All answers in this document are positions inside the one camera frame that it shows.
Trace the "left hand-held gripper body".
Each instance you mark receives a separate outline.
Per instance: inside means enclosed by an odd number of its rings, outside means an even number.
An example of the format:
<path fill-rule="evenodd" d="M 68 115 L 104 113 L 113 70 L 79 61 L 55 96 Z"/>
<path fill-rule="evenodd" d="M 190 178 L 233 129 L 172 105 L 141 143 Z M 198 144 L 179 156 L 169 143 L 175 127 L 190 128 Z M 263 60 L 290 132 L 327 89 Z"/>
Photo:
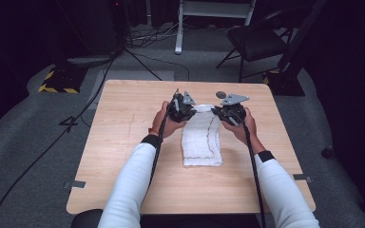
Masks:
<path fill-rule="evenodd" d="M 179 90 L 176 90 L 169 103 L 167 115 L 176 123 L 189 121 L 191 119 L 189 111 L 195 104 L 196 102 L 187 91 L 185 91 L 184 94 L 181 94 Z"/>

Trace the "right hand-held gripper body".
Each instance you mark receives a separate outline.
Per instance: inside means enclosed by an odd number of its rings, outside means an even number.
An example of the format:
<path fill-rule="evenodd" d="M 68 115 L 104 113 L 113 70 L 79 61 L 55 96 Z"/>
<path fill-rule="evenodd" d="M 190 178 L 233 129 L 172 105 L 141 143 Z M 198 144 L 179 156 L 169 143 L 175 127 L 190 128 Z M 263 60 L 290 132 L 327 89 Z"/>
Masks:
<path fill-rule="evenodd" d="M 239 126 L 245 118 L 245 111 L 241 102 L 249 100 L 248 96 L 237 94 L 226 94 L 226 98 L 221 99 L 221 115 L 219 119 L 230 125 Z"/>

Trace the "white towel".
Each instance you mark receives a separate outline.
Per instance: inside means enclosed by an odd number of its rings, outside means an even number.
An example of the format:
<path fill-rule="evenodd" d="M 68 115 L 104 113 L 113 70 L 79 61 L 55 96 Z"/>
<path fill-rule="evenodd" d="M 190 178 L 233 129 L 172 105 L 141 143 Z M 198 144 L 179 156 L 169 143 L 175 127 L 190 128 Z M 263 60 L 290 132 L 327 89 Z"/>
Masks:
<path fill-rule="evenodd" d="M 184 166 L 221 166 L 221 121 L 211 104 L 194 107 L 196 113 L 182 130 Z"/>

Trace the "person's left hand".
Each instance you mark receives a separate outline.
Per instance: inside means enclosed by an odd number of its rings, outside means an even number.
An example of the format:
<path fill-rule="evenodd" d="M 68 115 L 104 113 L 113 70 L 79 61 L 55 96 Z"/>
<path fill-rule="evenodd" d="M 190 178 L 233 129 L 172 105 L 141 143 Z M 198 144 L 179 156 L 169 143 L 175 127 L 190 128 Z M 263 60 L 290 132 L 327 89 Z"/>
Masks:
<path fill-rule="evenodd" d="M 169 102 L 164 101 L 162 108 L 155 115 L 152 126 L 148 130 L 150 135 L 160 136 L 160 133 L 163 133 L 162 138 L 165 139 L 186 125 L 186 122 L 176 123 L 166 116 L 168 105 Z"/>

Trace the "person's right hand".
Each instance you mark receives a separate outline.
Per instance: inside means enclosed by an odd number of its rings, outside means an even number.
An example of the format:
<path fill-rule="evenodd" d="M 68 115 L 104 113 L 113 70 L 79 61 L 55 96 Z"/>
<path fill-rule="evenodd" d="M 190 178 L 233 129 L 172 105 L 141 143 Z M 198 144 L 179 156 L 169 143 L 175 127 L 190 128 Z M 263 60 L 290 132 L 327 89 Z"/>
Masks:
<path fill-rule="evenodd" d="M 248 107 L 244 108 L 244 111 L 245 118 L 243 123 L 239 126 L 230 125 L 226 122 L 223 122 L 222 125 L 225 129 L 231 131 L 235 137 L 245 145 L 251 144 L 252 146 L 255 146 L 256 144 L 259 144 L 256 122 Z"/>

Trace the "black yellow striped stand base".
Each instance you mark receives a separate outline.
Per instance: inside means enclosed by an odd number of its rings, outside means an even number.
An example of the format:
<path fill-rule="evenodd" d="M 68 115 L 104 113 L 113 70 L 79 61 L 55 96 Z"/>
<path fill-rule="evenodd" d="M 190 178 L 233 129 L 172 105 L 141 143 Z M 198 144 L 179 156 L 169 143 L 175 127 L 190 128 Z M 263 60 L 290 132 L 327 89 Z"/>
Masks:
<path fill-rule="evenodd" d="M 263 72 L 262 81 L 269 86 L 274 96 L 305 96 L 298 78 L 291 78 L 284 72 L 280 72 L 278 70 Z"/>
<path fill-rule="evenodd" d="M 86 67 L 72 66 L 68 69 L 61 69 L 54 66 L 47 74 L 38 91 L 70 94 L 79 93 L 86 73 Z"/>

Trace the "black folding chair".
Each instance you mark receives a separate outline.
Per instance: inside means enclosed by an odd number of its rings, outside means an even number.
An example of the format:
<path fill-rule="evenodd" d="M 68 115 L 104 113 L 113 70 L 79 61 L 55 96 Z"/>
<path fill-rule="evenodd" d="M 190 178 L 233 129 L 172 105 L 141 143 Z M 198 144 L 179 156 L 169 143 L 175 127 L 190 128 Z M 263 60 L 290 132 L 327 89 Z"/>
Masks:
<path fill-rule="evenodd" d="M 290 21 L 295 15 L 294 9 L 281 9 L 264 16 L 254 24 L 229 29 L 227 37 L 233 48 L 217 64 L 217 68 L 227 60 L 240 58 L 239 82 L 241 82 L 243 78 L 247 78 L 247 75 L 243 74 L 245 62 L 256 62 L 284 54 L 289 44 L 284 42 L 275 30 L 288 28 L 288 31 L 291 31 L 293 26 L 290 26 Z"/>

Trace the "white metal stand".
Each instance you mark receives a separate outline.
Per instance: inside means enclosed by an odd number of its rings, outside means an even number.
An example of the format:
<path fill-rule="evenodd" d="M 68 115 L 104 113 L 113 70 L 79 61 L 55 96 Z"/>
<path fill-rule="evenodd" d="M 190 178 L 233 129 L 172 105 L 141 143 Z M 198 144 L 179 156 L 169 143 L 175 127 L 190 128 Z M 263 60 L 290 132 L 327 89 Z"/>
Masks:
<path fill-rule="evenodd" d="M 200 0 L 179 0 L 178 31 L 174 52 L 179 55 L 183 52 L 183 20 L 188 16 L 205 16 L 221 18 L 244 19 L 248 25 L 252 18 L 257 0 L 248 0 L 245 3 L 232 2 L 202 2 Z"/>

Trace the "grey tape piece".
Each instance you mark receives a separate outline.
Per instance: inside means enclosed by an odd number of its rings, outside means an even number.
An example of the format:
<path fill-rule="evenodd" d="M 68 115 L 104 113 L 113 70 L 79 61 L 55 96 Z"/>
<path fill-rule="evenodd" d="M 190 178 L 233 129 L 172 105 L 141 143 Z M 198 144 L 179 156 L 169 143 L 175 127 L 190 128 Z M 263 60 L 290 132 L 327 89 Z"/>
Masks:
<path fill-rule="evenodd" d="M 305 174 L 293 174 L 293 177 L 295 181 L 306 181 L 308 183 L 314 182 L 314 180 L 310 176 L 307 176 Z"/>
<path fill-rule="evenodd" d="M 79 180 L 71 180 L 71 181 L 65 181 L 63 187 L 65 189 L 72 189 L 72 188 L 81 188 L 83 189 L 86 186 L 85 181 L 79 181 Z"/>

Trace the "black stand pole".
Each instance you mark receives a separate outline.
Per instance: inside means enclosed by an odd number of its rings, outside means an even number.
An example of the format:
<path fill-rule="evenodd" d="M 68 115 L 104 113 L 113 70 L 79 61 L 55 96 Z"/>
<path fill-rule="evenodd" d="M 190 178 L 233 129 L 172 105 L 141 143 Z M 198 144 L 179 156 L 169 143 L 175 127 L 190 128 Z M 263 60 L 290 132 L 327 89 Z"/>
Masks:
<path fill-rule="evenodd" d="M 282 73 L 289 78 L 296 78 L 307 56 L 306 37 L 318 18 L 327 0 L 316 0 L 311 13 L 305 18 L 298 30 L 287 54 L 282 58 L 284 69 Z"/>

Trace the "small black floor object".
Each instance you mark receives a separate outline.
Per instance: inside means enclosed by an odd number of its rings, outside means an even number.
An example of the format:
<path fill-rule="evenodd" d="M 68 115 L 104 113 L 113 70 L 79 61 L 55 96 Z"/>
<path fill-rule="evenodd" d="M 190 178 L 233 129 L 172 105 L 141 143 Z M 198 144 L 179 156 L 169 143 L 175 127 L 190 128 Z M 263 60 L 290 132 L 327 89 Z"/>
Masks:
<path fill-rule="evenodd" d="M 332 146 L 327 146 L 321 151 L 321 156 L 325 159 L 331 159 L 334 156 L 334 149 Z"/>

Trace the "dark equipment cabinet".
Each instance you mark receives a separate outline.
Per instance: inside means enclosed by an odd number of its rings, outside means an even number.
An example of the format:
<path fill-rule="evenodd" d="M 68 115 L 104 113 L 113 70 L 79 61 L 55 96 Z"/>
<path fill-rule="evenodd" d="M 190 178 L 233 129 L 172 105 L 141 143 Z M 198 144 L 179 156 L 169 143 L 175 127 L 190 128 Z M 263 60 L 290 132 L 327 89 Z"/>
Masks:
<path fill-rule="evenodd" d="M 113 55 L 124 40 L 116 0 L 54 0 L 85 53 Z"/>

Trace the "black round seat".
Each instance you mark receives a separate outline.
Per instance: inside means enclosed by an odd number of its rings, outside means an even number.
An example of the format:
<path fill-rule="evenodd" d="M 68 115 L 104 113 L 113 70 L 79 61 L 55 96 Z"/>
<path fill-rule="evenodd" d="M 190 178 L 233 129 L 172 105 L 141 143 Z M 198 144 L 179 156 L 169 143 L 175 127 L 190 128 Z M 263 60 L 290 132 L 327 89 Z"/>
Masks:
<path fill-rule="evenodd" d="M 102 213 L 102 209 L 92 209 L 82 212 L 75 216 L 70 228 L 97 228 Z"/>

